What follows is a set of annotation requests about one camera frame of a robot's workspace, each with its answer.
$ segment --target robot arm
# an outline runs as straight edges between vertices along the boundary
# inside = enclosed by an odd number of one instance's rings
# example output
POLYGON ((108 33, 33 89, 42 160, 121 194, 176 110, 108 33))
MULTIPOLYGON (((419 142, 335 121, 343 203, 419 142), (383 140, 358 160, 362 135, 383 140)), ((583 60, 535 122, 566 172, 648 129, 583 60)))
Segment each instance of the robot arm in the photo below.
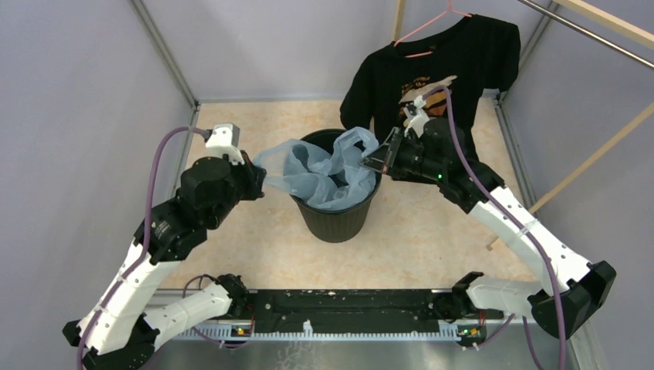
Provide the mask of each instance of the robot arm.
POLYGON ((102 312, 85 342, 89 352, 83 364, 87 369, 139 368, 161 345, 188 328, 209 318, 242 312, 247 290, 234 275, 220 276, 199 293, 143 312, 166 276, 207 240, 207 229, 218 228, 241 200, 263 197, 265 171, 254 166, 237 144, 235 125, 213 128, 206 142, 213 156, 201 158, 185 170, 175 197, 152 209, 145 261, 123 278, 143 251, 146 225, 141 223, 125 261, 97 306, 81 320, 66 324, 64 335, 71 345, 78 345, 93 316, 102 312), (112 290, 112 298, 103 307, 101 302, 112 290))
MULTIPOLYGON (((457 310, 492 308, 523 315, 535 319, 547 333, 558 337, 552 285, 544 259, 526 235, 531 232, 553 267, 563 305, 565 337, 569 338, 603 305, 615 279, 615 270, 604 261, 591 264, 576 254, 524 209, 489 166, 467 160, 490 195, 524 225, 519 230, 469 177, 457 154, 448 119, 430 118, 422 106, 423 97, 418 96, 405 108, 409 118, 407 128, 395 127, 379 149, 363 158, 361 164, 394 178, 414 175, 434 181, 446 199, 490 228, 538 279, 537 282, 506 281, 470 273, 453 288, 461 305, 457 310)), ((458 127, 456 130, 460 147, 464 148, 464 134, 458 127)))

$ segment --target blue plastic bag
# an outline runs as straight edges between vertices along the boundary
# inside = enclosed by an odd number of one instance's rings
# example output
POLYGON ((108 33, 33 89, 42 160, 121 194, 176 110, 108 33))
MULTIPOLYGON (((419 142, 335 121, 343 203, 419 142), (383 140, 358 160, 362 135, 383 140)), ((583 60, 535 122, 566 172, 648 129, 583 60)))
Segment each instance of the blue plastic bag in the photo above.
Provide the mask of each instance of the blue plastic bag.
POLYGON ((344 210, 361 203, 375 189, 373 171, 359 161, 379 147, 361 127, 345 131, 330 155, 319 146, 289 140, 259 153, 254 160, 268 171, 264 183, 304 200, 320 210, 344 210), (363 143, 363 151, 355 144, 363 143))

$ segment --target white wall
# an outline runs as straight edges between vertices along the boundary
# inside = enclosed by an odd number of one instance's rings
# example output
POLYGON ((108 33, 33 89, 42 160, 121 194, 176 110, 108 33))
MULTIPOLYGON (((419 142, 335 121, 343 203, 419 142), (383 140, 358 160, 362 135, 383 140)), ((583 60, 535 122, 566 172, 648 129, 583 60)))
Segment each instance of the white wall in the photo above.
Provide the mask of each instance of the white wall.
POLYGON ((116 273, 190 108, 128 1, 0 2, 0 50, 0 368, 74 368, 63 325, 116 273))
POLYGON ((145 1, 200 100, 342 98, 395 0, 145 1))
MULTIPOLYGON (((595 0, 654 32, 650 0, 595 0)), ((630 42, 569 10, 561 15, 654 60, 630 42)), ((654 101, 654 72, 552 22, 510 91, 507 114, 537 196, 563 180, 654 101)), ((617 270, 592 324, 610 368, 651 368, 654 292, 654 117, 544 206, 539 216, 567 245, 617 270)))

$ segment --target metal hanging rod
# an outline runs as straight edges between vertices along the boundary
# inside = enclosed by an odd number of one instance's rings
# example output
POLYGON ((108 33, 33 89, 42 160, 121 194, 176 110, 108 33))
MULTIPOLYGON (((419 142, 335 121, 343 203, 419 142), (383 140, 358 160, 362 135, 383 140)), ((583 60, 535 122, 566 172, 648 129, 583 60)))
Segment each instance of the metal hanging rod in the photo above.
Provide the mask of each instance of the metal hanging rod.
POLYGON ((530 0, 518 0, 518 1, 525 4, 526 6, 528 6, 528 7, 532 8, 532 9, 542 13, 546 17, 548 17, 550 19, 554 19, 556 22, 559 22, 562 25, 564 25, 564 26, 566 26, 566 27, 568 27, 570 29, 574 29, 575 31, 581 33, 582 35, 584 35, 586 37, 589 37, 590 39, 594 39, 595 41, 603 44, 604 46, 607 46, 610 49, 615 50, 616 52, 619 52, 619 53, 621 53, 621 54, 623 54, 625 56, 628 56, 629 58, 639 62, 640 64, 643 64, 644 66, 649 67, 650 69, 654 70, 654 63, 652 63, 649 60, 635 54, 634 52, 630 52, 629 50, 624 49, 624 48, 616 45, 613 42, 610 42, 609 40, 601 37, 600 35, 597 35, 596 33, 591 32, 591 31, 581 27, 580 25, 569 21, 566 18, 563 18, 563 17, 561 17, 560 15, 558 15, 556 13, 550 12, 549 10, 547 10, 546 8, 543 8, 539 4, 536 4, 535 2, 532 2, 530 0))

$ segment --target black trash can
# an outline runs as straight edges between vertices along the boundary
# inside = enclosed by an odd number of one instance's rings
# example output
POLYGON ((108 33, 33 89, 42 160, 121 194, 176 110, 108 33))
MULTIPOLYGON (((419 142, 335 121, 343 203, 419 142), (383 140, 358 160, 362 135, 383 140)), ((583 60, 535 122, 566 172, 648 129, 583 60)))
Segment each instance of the black trash can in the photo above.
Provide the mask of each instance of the black trash can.
MULTIPOLYGON (((321 129, 303 137, 302 140, 333 153, 334 140, 344 132, 343 129, 321 129)), ((357 235, 366 222, 370 201, 379 189, 382 174, 376 173, 376 179, 375 188, 363 202, 344 210, 318 210, 308 206, 298 197, 291 196, 291 198, 298 204, 308 229, 318 239, 329 243, 341 243, 357 235)))

